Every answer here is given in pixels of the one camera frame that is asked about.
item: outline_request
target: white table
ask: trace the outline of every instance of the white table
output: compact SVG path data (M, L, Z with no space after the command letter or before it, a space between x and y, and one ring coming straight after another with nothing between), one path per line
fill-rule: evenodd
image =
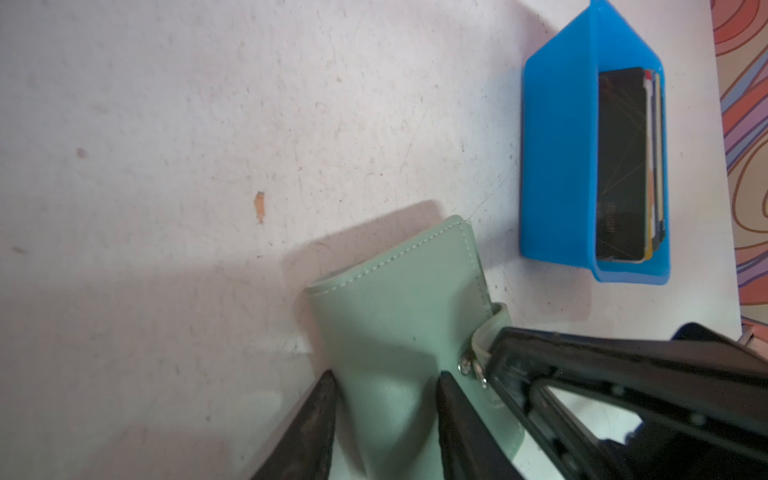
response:
M709 2L615 3L667 72L663 287L519 256L521 66L584 0L3 2L0 478L247 478L325 366L303 284L449 214L520 326L738 337Z

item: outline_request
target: chipped paint mark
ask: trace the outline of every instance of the chipped paint mark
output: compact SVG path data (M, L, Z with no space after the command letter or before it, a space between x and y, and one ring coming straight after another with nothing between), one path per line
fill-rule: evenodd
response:
M256 194L253 199L253 205L256 207L256 216L259 217L259 224L264 223L264 192Z

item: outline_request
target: black plastic part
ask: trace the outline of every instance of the black plastic part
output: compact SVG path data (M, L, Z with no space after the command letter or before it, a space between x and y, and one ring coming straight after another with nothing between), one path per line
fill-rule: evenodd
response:
M327 480L336 428L336 380L326 370L251 480Z
M436 397L445 480L523 480L450 373L440 373Z
M715 463L744 465L751 478L768 472L768 363L705 327L688 324L669 342L510 327L491 352L490 385L568 480L731 478ZM601 441L550 387L635 411L644 424L627 445Z

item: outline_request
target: blue bin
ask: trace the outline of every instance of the blue bin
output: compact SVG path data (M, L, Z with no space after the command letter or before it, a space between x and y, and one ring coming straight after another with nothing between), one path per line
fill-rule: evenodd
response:
M525 63L520 249L532 259L588 268L601 282L663 285L670 275L665 124L665 240L643 263L595 256L598 72L632 67L658 72L664 98L661 61L606 0L592 0Z

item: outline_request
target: green wallet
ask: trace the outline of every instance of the green wallet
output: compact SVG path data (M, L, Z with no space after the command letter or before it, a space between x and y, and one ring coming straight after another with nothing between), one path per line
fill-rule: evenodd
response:
M369 478L443 478L435 406L442 370L513 458L525 434L519 422L457 369L468 348L484 365L498 328L511 325L506 307L491 303L461 217L323 276L306 294Z

